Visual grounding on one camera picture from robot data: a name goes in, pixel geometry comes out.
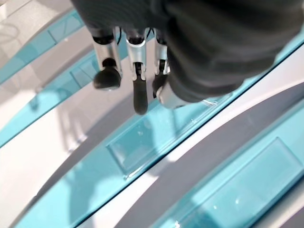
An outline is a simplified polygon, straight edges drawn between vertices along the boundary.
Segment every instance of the robotic hand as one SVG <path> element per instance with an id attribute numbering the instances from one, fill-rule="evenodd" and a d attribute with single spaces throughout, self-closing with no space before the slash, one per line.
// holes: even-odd
<path id="1" fill-rule="evenodd" d="M 72 0 L 94 40 L 100 67 L 95 88 L 120 86 L 114 29 L 126 33 L 138 114 L 148 106 L 146 28 L 156 36 L 154 96 L 177 108 L 227 94 L 271 67 L 301 29 L 302 1 Z"/>

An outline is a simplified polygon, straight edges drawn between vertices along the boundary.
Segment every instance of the black sleeve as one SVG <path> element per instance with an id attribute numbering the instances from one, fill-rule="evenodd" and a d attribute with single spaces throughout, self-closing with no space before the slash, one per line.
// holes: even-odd
<path id="1" fill-rule="evenodd" d="M 201 101 L 238 88 L 271 67 L 301 29 L 302 0 L 172 0 L 167 31 L 169 83 Z"/>

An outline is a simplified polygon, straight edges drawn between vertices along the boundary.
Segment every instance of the turquoise glass edge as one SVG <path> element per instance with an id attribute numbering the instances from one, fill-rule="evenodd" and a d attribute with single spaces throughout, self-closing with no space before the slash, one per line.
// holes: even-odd
<path id="1" fill-rule="evenodd" d="M 304 100 L 248 142 L 210 180 L 202 179 L 152 227 L 252 226 L 304 174 L 303 116 Z"/>

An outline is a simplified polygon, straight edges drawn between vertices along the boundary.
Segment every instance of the cable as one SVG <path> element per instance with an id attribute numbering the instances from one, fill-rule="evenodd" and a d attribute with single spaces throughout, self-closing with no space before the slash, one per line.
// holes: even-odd
<path id="1" fill-rule="evenodd" d="M 119 27 L 119 38 L 118 38 L 118 41 L 117 41 L 117 45 L 119 45 L 121 39 L 122 39 L 122 28 Z"/>

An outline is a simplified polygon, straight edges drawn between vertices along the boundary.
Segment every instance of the black fingertip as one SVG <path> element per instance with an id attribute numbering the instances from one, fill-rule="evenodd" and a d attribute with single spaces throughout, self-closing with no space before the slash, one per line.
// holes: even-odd
<path id="1" fill-rule="evenodd" d="M 94 88 L 113 90 L 120 87 L 121 76 L 113 67 L 106 67 L 99 71 L 93 80 Z"/>
<path id="2" fill-rule="evenodd" d="M 146 81 L 143 81 L 140 76 L 133 81 L 134 97 L 133 104 L 134 110 L 138 115 L 144 115 L 148 110 L 148 97 L 146 89 Z"/>
<path id="3" fill-rule="evenodd" d="M 156 98 L 157 90 L 165 84 L 167 77 L 168 77 L 168 75 L 164 75 L 164 74 L 155 75 L 155 78 L 152 83 L 154 98 Z"/>

